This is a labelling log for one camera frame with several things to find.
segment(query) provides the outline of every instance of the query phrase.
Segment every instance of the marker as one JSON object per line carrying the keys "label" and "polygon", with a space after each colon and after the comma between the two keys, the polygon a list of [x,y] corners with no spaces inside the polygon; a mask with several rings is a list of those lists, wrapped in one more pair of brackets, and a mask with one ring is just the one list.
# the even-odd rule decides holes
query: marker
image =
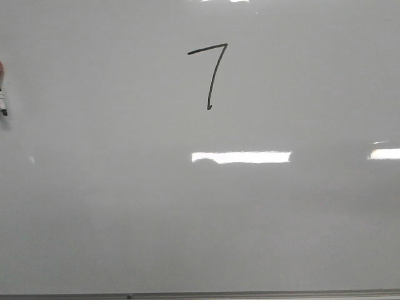
{"label": "marker", "polygon": [[4,93],[2,90],[3,86],[3,78],[4,78],[4,68],[3,64],[0,61],[0,111],[2,112],[3,116],[7,116],[7,109],[6,109],[6,103],[4,102]]}

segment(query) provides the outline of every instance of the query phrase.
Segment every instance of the whiteboard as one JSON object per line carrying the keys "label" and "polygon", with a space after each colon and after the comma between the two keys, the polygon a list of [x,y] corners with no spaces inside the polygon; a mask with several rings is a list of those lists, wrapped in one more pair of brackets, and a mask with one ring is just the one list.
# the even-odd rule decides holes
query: whiteboard
{"label": "whiteboard", "polygon": [[399,1],[0,6],[0,294],[399,286]]}

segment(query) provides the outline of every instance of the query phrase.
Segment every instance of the number 7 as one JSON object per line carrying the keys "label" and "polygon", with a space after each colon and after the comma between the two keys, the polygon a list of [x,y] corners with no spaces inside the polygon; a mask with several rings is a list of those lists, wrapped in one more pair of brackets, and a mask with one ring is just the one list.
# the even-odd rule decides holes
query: number 7
{"label": "number 7", "polygon": [[222,49],[222,51],[221,51],[221,55],[219,55],[217,64],[216,64],[216,66],[215,66],[214,73],[212,74],[212,80],[211,80],[211,85],[210,85],[210,91],[209,91],[209,93],[208,93],[208,104],[207,104],[207,110],[208,110],[208,111],[212,108],[212,105],[211,105],[211,93],[213,92],[213,86],[214,86],[215,75],[217,74],[217,70],[218,70],[219,63],[221,62],[221,59],[223,58],[223,55],[224,55],[224,52],[225,52],[227,46],[228,46],[228,44],[220,44],[220,45],[215,45],[215,46],[210,46],[210,47],[206,47],[206,48],[194,50],[194,51],[191,51],[191,52],[189,52],[189,53],[187,54],[187,55],[192,55],[192,54],[195,54],[195,53],[199,53],[199,52],[211,50],[211,49],[214,49],[214,48],[223,47],[223,49]]}

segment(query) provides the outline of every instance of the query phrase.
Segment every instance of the black ink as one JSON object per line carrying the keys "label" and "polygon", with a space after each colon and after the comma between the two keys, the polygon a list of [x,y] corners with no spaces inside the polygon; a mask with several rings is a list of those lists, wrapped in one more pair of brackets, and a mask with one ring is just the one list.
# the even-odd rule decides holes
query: black ink
{"label": "black ink", "polygon": [[209,91],[209,93],[208,93],[208,104],[207,104],[207,110],[208,110],[208,111],[212,108],[212,105],[211,105],[211,93],[213,92],[213,86],[214,86],[215,75],[217,74],[217,70],[218,70],[219,63],[221,62],[221,59],[223,58],[223,55],[224,55],[224,53],[225,53],[225,50],[226,50],[227,46],[228,46],[228,44],[220,44],[220,45],[215,45],[215,46],[210,46],[210,47],[206,47],[206,48],[194,50],[194,51],[191,51],[191,52],[189,52],[189,53],[187,54],[187,55],[192,55],[192,54],[195,54],[195,53],[199,53],[199,52],[211,50],[211,49],[214,49],[214,48],[223,47],[223,49],[222,49],[222,51],[221,51],[221,55],[219,56],[218,61],[217,61],[217,64],[216,64],[216,66],[215,66],[214,73],[212,74],[212,80],[211,80],[211,85],[210,85],[210,91]]}
{"label": "black ink", "polygon": [[8,116],[8,112],[7,112],[7,109],[2,109],[2,110],[0,110],[1,111],[1,113],[2,113],[2,115],[4,116],[4,117],[6,117],[6,116]]}

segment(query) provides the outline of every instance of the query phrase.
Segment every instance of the white surface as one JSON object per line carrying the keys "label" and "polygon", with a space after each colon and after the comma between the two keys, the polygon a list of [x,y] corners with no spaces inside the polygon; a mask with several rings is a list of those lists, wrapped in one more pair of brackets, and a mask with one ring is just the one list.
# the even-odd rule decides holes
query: white surface
{"label": "white surface", "polygon": [[399,1],[0,8],[0,293],[399,286]]}

